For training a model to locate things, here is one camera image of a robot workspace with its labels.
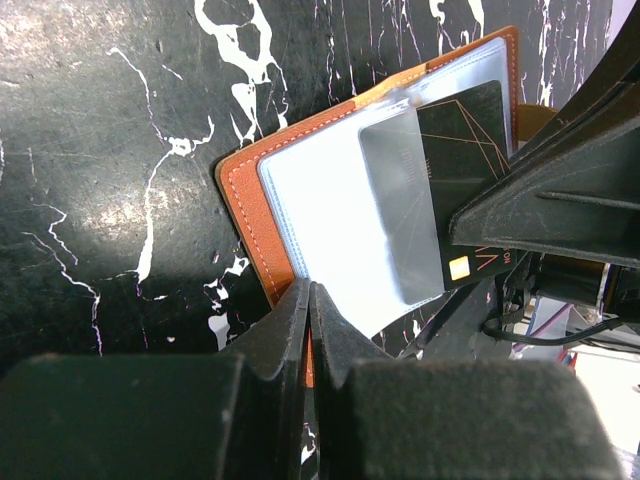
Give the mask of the brown leather card holder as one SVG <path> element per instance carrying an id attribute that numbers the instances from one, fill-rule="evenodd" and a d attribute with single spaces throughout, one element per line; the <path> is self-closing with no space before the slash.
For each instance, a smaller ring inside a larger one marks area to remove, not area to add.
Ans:
<path id="1" fill-rule="evenodd" d="M 340 314 L 372 337 L 415 310 L 393 273 L 360 131 L 496 80 L 507 144 L 539 130 L 550 109 L 518 101 L 518 30 L 499 29 L 395 73 L 354 98 L 222 160 L 215 178 L 271 304 L 297 278 L 326 287 Z"/>

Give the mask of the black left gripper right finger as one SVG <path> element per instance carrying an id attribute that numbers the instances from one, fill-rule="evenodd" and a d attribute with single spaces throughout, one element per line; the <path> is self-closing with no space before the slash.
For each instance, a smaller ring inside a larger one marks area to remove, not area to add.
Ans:
<path id="1" fill-rule="evenodd" d="M 619 479 L 591 398 L 551 362 L 396 360 L 309 297 L 323 479 Z"/>

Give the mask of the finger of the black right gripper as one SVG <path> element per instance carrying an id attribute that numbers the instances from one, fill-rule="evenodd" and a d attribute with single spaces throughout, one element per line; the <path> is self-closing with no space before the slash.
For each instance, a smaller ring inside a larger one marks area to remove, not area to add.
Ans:
<path id="1" fill-rule="evenodd" d="M 457 245 L 639 265 L 639 121 L 521 161 L 451 219 Z"/>
<path id="2" fill-rule="evenodd" d="M 567 1 L 543 9 L 539 99 L 517 106 L 515 160 L 568 137 L 611 103 L 639 69 L 637 1 Z"/>

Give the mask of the black credit card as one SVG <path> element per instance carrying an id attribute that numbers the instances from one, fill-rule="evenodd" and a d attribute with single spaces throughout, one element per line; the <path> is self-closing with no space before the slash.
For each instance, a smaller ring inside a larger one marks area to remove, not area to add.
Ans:
<path id="1" fill-rule="evenodd" d="M 455 245 L 449 222 L 508 171 L 502 85 L 489 80 L 364 127 L 359 142 L 408 304 L 511 269 L 511 251 Z"/>

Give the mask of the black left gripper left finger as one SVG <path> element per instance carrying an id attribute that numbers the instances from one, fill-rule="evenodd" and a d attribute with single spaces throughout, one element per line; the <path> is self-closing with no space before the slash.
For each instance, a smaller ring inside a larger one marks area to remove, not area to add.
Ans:
<path id="1" fill-rule="evenodd" d="M 5 479 L 295 479 L 310 284 L 216 354 L 47 354 L 1 382 Z"/>

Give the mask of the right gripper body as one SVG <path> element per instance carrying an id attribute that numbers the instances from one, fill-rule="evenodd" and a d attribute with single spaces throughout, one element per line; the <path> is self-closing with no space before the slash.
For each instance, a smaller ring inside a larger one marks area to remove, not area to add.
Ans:
<path id="1" fill-rule="evenodd" d="M 562 304 L 553 318 L 575 311 L 584 329 L 544 339 L 540 329 L 517 334 L 509 329 L 525 317 L 532 299 Z M 616 345 L 600 339 L 607 331 L 626 327 L 639 333 L 639 270 L 610 263 L 551 254 L 526 254 L 502 282 L 501 315 L 486 320 L 481 331 L 500 341 L 521 345 Z"/>

